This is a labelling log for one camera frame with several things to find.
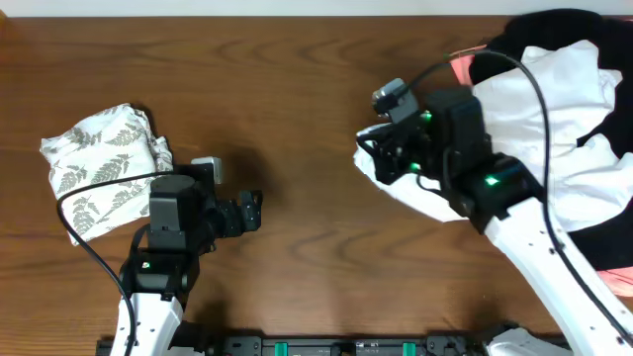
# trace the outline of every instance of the wood grain surface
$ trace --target wood grain surface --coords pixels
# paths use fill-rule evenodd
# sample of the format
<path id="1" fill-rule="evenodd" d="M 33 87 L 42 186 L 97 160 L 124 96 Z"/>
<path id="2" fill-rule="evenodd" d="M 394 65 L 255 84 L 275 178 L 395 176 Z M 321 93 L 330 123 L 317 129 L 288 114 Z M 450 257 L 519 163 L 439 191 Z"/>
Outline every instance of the wood grain surface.
<path id="1" fill-rule="evenodd" d="M 269 335 L 423 334 L 511 319 L 557 332 L 467 222 L 440 224 L 354 166 L 371 93 L 504 18 L 11 19 L 0 42 L 0 354 L 90 355 L 119 297 L 54 211 L 40 139 L 117 104 L 148 108 L 179 162 L 225 162 L 224 197 L 264 190 L 262 228 L 202 259 L 185 318 Z M 450 73 L 421 91 L 454 85 Z M 91 244 L 115 270 L 132 232 Z"/>

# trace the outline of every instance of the crumpled cloth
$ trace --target crumpled cloth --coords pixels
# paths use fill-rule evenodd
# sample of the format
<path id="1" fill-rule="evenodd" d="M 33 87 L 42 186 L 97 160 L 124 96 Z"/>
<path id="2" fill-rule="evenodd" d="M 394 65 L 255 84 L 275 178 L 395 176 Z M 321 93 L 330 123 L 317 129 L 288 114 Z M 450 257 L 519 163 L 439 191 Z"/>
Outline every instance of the crumpled cloth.
<path id="1" fill-rule="evenodd" d="M 622 80 L 617 70 L 598 69 L 597 57 L 595 45 L 580 41 L 557 51 L 529 46 L 521 59 L 536 77 L 548 105 L 552 132 L 549 199 L 566 231 L 613 218 L 633 196 L 633 154 L 618 159 L 602 134 L 577 147 L 577 137 L 591 132 L 613 111 L 615 87 Z M 524 74 L 510 70 L 476 85 L 473 93 L 482 103 L 493 150 L 521 160 L 542 183 L 543 118 Z M 431 218 L 463 219 L 445 199 L 420 189 L 414 174 L 386 186 L 376 181 L 373 159 L 360 147 L 354 163 L 380 189 Z M 439 188 L 438 181 L 425 177 L 421 183 Z"/>
<path id="2" fill-rule="evenodd" d="M 50 163 L 48 181 L 57 198 L 90 184 L 173 169 L 167 140 L 154 137 L 145 113 L 130 104 L 86 118 L 60 136 L 43 138 L 40 152 Z M 91 240 L 148 216 L 153 179 L 77 194 L 64 201 L 64 214 L 84 240 Z"/>

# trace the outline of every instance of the black cable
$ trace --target black cable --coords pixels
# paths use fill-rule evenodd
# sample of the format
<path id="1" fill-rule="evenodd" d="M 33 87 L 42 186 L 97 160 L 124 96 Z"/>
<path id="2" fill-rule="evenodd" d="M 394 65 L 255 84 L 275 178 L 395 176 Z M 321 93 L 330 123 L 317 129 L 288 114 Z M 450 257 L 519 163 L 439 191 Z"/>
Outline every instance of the black cable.
<path id="1" fill-rule="evenodd" d="M 417 74 L 408 84 L 407 86 L 405 86 L 405 89 L 403 91 L 400 91 L 398 94 L 396 94 L 396 98 L 400 99 L 402 98 L 402 96 L 408 92 L 409 90 L 415 88 L 417 85 L 419 85 L 419 83 L 422 82 L 422 80 L 426 79 L 427 76 L 431 75 L 434 71 L 436 71 L 437 69 L 441 69 L 444 68 L 446 66 L 449 66 L 450 63 L 448 62 L 441 62 L 441 63 L 435 63 L 431 66 L 429 66 L 428 68 L 424 69 L 423 72 Z"/>
<path id="2" fill-rule="evenodd" d="M 431 189 L 431 188 L 426 188 L 422 185 L 422 174 L 421 173 L 417 173 L 417 178 L 415 178 L 415 183 L 417 183 L 417 186 L 419 187 L 419 189 L 421 190 L 425 190 L 429 193 L 433 193 L 433 194 L 437 194 L 438 196 L 442 196 L 442 192 L 439 191 L 439 189 Z"/>
<path id="3" fill-rule="evenodd" d="M 170 175 L 170 174 L 175 174 L 175 173 L 173 171 L 153 172 L 153 173 L 137 175 L 137 176 L 134 176 L 134 177 L 115 179 L 115 180 L 108 181 L 108 182 L 101 182 L 101 183 L 89 185 L 89 186 L 86 186 L 86 187 L 82 187 L 82 188 L 79 188 L 79 189 L 75 189 L 75 190 L 73 190 L 71 192 L 68 192 L 68 193 L 62 195 L 57 200 L 57 215 L 59 216 L 59 220 L 61 221 L 63 226 L 68 230 L 68 232 L 70 232 L 70 235 L 72 236 L 72 238 L 74 238 L 75 241 L 77 241 L 77 243 L 81 247 L 83 247 L 83 249 L 86 252 L 88 252 L 90 257 L 92 257 L 99 264 L 99 266 L 101 266 L 101 268 L 103 268 L 106 271 L 106 273 L 108 273 L 108 276 L 110 276 L 110 278 L 117 285 L 117 288 L 119 288 L 119 293 L 121 293 L 121 297 L 126 302 L 126 307 L 128 307 L 128 316 L 130 317 L 130 336 L 128 336 L 128 345 L 126 346 L 125 356 L 130 356 L 130 354 L 132 353 L 132 347 L 135 345 L 135 342 L 136 342 L 136 318 L 135 318 L 134 308 L 132 307 L 132 301 L 126 295 L 126 292 L 125 292 L 125 290 L 123 288 L 123 285 L 121 284 L 121 280 L 119 279 L 119 277 L 117 277 L 117 274 L 112 270 L 112 268 L 110 268 L 110 266 L 108 266 L 108 263 L 106 261 L 104 261 L 103 258 L 101 258 L 101 256 L 99 256 L 99 254 L 97 252 L 95 252 L 95 250 L 93 250 L 92 247 L 90 247 L 88 245 L 88 243 L 86 241 L 84 241 L 83 238 L 81 238 L 81 236 L 79 236 L 77 231 L 75 231 L 75 229 L 70 225 L 70 223 L 68 222 L 68 220 L 66 219 L 66 217 L 63 214 L 63 207 L 61 206 L 61 204 L 63 203 L 63 201 L 65 201 L 66 199 L 72 197 L 73 195 L 78 194 L 78 193 L 82 193 L 82 192 L 85 192 L 85 191 L 88 191 L 88 190 L 91 190 L 91 189 L 105 187 L 105 186 L 112 185 L 112 184 L 130 182 L 130 181 L 137 180 L 137 179 L 142 179 L 142 178 L 158 177 L 158 176 Z"/>
<path id="4" fill-rule="evenodd" d="M 581 289 L 587 294 L 588 298 L 595 304 L 595 306 L 602 312 L 604 317 L 609 321 L 611 326 L 620 334 L 620 336 L 626 340 L 629 346 L 633 347 L 633 338 L 628 333 L 626 328 L 620 324 L 620 322 L 609 312 L 609 310 L 604 306 L 604 304 L 597 298 L 597 296 L 593 293 L 591 288 L 585 283 L 583 277 L 578 273 L 572 262 L 568 259 L 565 251 L 563 251 L 564 246 L 561 242 L 556 238 L 556 234 L 554 229 L 552 228 L 552 222 L 550 221 L 550 211 L 549 211 L 549 203 L 548 203 L 548 186 L 549 186 L 549 175 L 550 175 L 550 143 L 551 143 L 551 135 L 550 135 L 550 120 L 549 114 L 547 112 L 547 106 L 545 104 L 545 97 L 543 96 L 543 92 L 541 91 L 541 87 L 538 85 L 536 78 L 532 75 L 532 73 L 521 63 L 520 61 L 512 58 L 511 56 L 490 49 L 476 49 L 466 52 L 461 52 L 452 57 L 457 57 L 461 55 L 494 55 L 497 57 L 504 58 L 505 60 L 514 64 L 517 68 L 519 68 L 523 74 L 527 77 L 534 87 L 534 91 L 536 92 L 536 96 L 538 98 L 539 105 L 541 106 L 541 112 L 543 115 L 543 124 L 545 129 L 545 167 L 543 168 L 543 221 L 545 222 L 545 226 L 547 228 L 547 233 L 550 235 L 550 239 L 552 240 L 552 244 L 554 245 L 554 250 L 561 256 L 561 260 L 563 264 L 570 271 L 576 282 L 579 284 Z"/>

